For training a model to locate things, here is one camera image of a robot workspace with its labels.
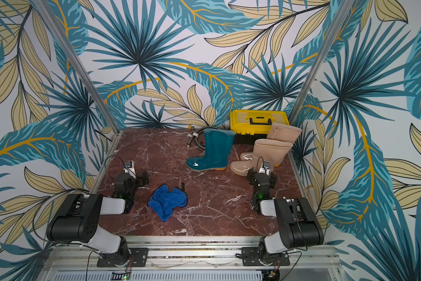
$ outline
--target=hose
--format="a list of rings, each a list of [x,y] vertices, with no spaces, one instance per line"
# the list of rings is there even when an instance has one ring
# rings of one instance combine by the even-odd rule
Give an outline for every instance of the hose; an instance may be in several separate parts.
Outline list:
[[[190,143],[194,139],[197,147],[201,148],[202,150],[206,149],[205,146],[200,144],[200,142],[198,141],[199,134],[204,132],[205,129],[218,129],[218,130],[220,130],[221,128],[215,127],[215,126],[207,126],[207,127],[199,128],[197,131],[195,131],[195,127],[192,126],[191,127],[191,134],[188,134],[188,137],[190,139],[187,142],[187,148],[190,148]]]

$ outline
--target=teal rain boot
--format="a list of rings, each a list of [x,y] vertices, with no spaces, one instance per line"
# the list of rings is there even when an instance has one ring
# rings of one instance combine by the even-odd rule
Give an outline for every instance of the teal rain boot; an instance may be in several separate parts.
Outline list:
[[[205,129],[206,153],[203,157],[190,157],[187,166],[192,170],[224,170],[231,152],[235,133],[228,130]]]

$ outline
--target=blue towel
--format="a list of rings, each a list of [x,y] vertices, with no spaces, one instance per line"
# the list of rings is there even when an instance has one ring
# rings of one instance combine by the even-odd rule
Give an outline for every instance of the blue towel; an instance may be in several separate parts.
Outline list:
[[[184,207],[186,204],[187,195],[178,188],[174,188],[172,192],[168,192],[168,186],[166,184],[157,188],[148,201],[148,207],[151,207],[163,222],[171,217],[173,208],[178,206]]]

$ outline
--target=rain boot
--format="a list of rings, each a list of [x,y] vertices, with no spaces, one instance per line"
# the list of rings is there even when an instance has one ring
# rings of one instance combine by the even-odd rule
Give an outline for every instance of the rain boot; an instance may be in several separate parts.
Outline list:
[[[267,139],[275,139],[280,140],[282,142],[288,142],[288,143],[295,143],[298,136],[301,134],[303,130],[301,130],[298,127],[293,127],[290,125],[285,124],[279,124],[279,123],[273,123],[271,124],[270,132],[267,135]],[[251,160],[253,156],[252,152],[243,152],[240,154],[240,160]]]
[[[205,129],[205,155],[203,157],[190,157],[187,166],[196,171],[224,170],[231,152],[235,133],[228,130]]]
[[[258,139],[254,143],[254,149],[251,160],[239,160],[231,163],[231,171],[239,176],[246,177],[248,170],[254,168],[259,171],[264,161],[270,162],[270,172],[274,167],[284,159],[284,156],[292,148],[293,144],[281,142],[274,139]]]

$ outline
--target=beige rain boot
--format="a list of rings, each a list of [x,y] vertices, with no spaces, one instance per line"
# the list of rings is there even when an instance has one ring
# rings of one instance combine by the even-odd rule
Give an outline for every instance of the beige rain boot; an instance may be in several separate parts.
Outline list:
[[[239,176],[246,177],[248,170],[255,167],[260,169],[262,160],[271,164],[270,172],[284,159],[284,156],[292,148],[292,143],[281,142],[274,139],[258,139],[254,143],[251,160],[239,160],[231,163],[231,171]]]
[[[293,127],[290,125],[285,124],[279,124],[279,123],[273,123],[271,124],[270,132],[267,135],[267,139],[275,139],[280,140],[282,142],[288,142],[288,143],[295,143],[298,136],[301,134],[303,130],[301,130],[298,127]],[[240,160],[251,160],[253,156],[252,152],[243,152],[240,154]]]

